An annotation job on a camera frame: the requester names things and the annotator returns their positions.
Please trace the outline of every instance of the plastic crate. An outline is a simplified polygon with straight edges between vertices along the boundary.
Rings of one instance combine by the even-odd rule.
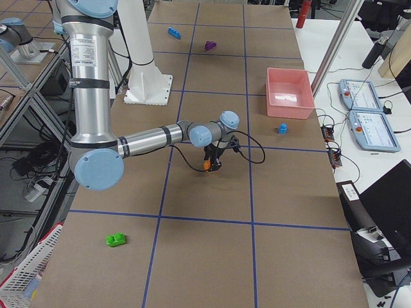
[[[307,119],[314,110],[314,99],[306,71],[267,69],[267,115]]]
[[[61,223],[55,225],[0,284],[1,308],[30,307],[30,299],[24,297],[23,292],[33,277],[46,268],[61,230]]]

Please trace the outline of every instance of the black cylinder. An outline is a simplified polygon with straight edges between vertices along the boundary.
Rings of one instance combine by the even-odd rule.
[[[388,37],[380,37],[380,39],[374,43],[374,46],[371,48],[364,62],[362,62],[362,67],[364,69],[370,69],[374,65],[377,58],[382,54],[387,42]]]

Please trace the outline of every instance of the purple object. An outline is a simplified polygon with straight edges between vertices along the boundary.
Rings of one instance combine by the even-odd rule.
[[[210,49],[217,46],[217,43],[213,42],[212,40],[208,40],[207,42],[205,42],[205,44],[206,45],[204,46],[204,48],[205,48],[206,51],[209,51]]]

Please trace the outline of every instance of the white power adapter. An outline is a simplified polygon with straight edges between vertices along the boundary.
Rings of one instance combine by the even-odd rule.
[[[41,180],[36,181],[33,188],[31,188],[28,194],[24,196],[24,199],[26,199],[28,202],[36,201],[37,198],[42,195],[42,193],[50,188],[51,183],[53,183],[53,180],[48,176],[45,176]]]

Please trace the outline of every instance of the blue joint cap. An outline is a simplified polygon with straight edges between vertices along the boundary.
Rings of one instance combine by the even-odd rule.
[[[181,39],[180,32],[172,27],[168,27],[168,34],[170,34],[172,37],[175,37],[176,39]]]
[[[77,10],[92,18],[107,18],[117,10],[118,0],[68,0]]]
[[[2,47],[6,53],[11,53],[14,50],[14,46],[6,40],[0,39],[0,47]]]
[[[119,153],[111,149],[87,152],[74,168],[77,182],[92,191],[103,191],[116,185],[123,172],[123,159]]]
[[[208,146],[213,141],[213,135],[210,130],[202,125],[198,125],[190,130],[189,138],[196,148]]]
[[[284,135],[287,132],[287,128],[288,128],[287,124],[285,124],[285,123],[280,124],[280,126],[278,126],[278,133],[280,135]]]
[[[63,28],[62,24],[59,24],[58,22],[53,21],[54,24],[54,32],[59,35],[67,35],[67,32]]]
[[[220,121],[231,130],[236,130],[240,123],[240,118],[233,111],[223,111],[220,115]]]
[[[3,19],[0,23],[5,24],[6,26],[24,26],[21,19],[17,17]]]

